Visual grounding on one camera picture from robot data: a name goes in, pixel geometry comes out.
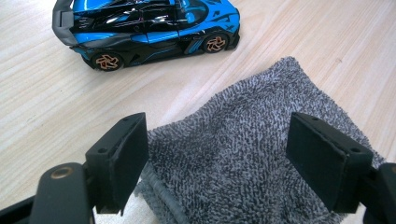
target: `blue and black sports car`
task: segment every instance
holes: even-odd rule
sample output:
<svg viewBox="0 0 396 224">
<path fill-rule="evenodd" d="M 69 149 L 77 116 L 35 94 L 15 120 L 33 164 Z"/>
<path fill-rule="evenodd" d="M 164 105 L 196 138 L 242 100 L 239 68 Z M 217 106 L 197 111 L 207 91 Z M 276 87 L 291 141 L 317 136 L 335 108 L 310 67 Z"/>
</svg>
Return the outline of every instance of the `blue and black sports car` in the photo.
<svg viewBox="0 0 396 224">
<path fill-rule="evenodd" d="M 239 12 L 228 0 L 58 0 L 52 29 L 90 67 L 114 71 L 234 49 Z"/>
</svg>

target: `car windshield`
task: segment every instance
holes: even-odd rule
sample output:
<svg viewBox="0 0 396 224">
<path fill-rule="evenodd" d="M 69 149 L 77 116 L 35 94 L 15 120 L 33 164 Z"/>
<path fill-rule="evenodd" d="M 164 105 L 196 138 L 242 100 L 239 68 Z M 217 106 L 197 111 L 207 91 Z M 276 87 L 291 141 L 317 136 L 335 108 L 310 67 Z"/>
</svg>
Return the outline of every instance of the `car windshield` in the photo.
<svg viewBox="0 0 396 224">
<path fill-rule="evenodd" d="M 207 16 L 207 8 L 201 1 L 176 0 L 177 21 L 184 28 L 202 22 Z"/>
</svg>

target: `light wood surface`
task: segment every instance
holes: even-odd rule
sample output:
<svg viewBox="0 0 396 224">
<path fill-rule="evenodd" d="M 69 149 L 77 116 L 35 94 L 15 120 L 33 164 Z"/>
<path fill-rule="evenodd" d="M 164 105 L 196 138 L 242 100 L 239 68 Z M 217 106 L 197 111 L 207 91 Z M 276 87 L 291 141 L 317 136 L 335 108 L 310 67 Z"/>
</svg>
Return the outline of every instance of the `light wood surface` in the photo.
<svg viewBox="0 0 396 224">
<path fill-rule="evenodd" d="M 183 119 L 216 92 L 295 57 L 345 109 L 375 150 L 396 162 L 396 2 L 231 0 L 241 13 L 233 51 L 92 70 L 51 30 L 55 1 L 0 7 L 0 209 L 33 194 L 41 174 L 84 153 L 119 119 L 146 112 L 148 128 Z M 124 218 L 155 223 L 141 198 Z M 345 223 L 357 222 L 361 214 Z"/>
</svg>

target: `gray towel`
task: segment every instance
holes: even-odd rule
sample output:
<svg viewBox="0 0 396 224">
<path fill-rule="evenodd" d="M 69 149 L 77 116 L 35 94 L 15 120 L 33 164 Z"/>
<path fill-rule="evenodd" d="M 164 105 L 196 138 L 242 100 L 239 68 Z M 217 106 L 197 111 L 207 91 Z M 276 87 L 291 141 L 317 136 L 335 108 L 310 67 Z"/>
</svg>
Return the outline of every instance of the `gray towel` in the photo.
<svg viewBox="0 0 396 224">
<path fill-rule="evenodd" d="M 339 223 L 285 157 L 290 114 L 367 138 L 291 57 L 216 94 L 185 119 L 148 132 L 135 193 L 161 223 Z M 375 153 L 374 166 L 382 162 Z"/>
</svg>

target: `black tire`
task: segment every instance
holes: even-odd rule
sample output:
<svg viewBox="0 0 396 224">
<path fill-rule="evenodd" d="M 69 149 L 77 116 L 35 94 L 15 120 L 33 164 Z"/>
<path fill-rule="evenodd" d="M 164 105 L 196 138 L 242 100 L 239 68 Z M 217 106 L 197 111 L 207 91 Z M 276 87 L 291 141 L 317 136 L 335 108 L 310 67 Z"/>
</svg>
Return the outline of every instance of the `black tire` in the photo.
<svg viewBox="0 0 396 224">
<path fill-rule="evenodd" d="M 217 53 L 228 46 L 228 37 L 224 34 L 214 34 L 207 37 L 203 44 L 204 52 Z"/>
<path fill-rule="evenodd" d="M 111 72 L 123 67 L 123 60 L 120 55 L 113 52 L 102 52 L 92 57 L 92 64 L 95 68 Z"/>
</svg>

